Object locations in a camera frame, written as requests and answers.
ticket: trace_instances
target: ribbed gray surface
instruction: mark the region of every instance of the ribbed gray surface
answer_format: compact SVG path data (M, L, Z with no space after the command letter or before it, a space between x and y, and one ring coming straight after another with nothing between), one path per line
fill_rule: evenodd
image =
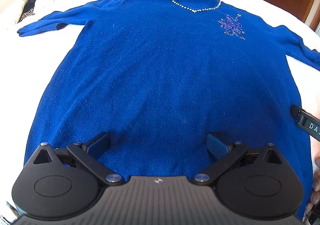
M15 222L15 225L40 224L298 225L302 223L294 217L281 221L254 221L243 218L221 205L209 187L193 185L184 176L133 176L125 185L107 188L94 207L77 217L64 221L35 221L22 217Z

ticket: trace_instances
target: blue sweater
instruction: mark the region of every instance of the blue sweater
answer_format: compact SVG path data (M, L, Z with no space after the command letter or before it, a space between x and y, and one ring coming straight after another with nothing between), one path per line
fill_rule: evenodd
M215 161L208 132L251 147L273 142L304 185L302 218L310 139L290 116L301 99L286 55L318 70L320 56L299 36L218 0L98 0L18 33L67 24L85 26L41 98L25 161L41 142L65 147L113 131L99 161L126 179L192 177Z

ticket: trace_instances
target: logo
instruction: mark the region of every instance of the logo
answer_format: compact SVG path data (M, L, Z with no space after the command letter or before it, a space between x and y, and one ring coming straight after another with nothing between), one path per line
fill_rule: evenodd
M163 180L161 178L155 179L154 182L156 182L157 184L160 184L163 182Z
M309 126L310 129L313 129L313 131L315 132L318 132L318 126L313 124L312 122L310 123L310 126Z

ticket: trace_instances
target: black strap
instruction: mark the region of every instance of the black strap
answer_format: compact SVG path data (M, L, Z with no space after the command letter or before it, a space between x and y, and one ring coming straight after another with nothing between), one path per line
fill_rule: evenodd
M297 105L290 108L291 116L296 120L296 125L310 136L320 141L320 119L314 117Z

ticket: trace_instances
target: rhinestone neckline trim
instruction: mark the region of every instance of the rhinestone neckline trim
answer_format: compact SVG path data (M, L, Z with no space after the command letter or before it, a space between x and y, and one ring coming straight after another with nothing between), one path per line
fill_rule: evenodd
M190 11L192 11L193 13L201 12L201 11L208 11L208 10L215 10L215 9L217 9L218 7L220 7L220 5L221 5L221 0L219 0L218 5L215 6L215 7L212 7L212 8L202 8L202 9L192 9L192 8L190 8L190 7L184 6L184 5L176 2L175 0L171 0L171 1L172 1L173 4L175 4L175 5L179 6L179 7L182 7L182 8L184 8L184 9L186 9L186 10L190 10Z

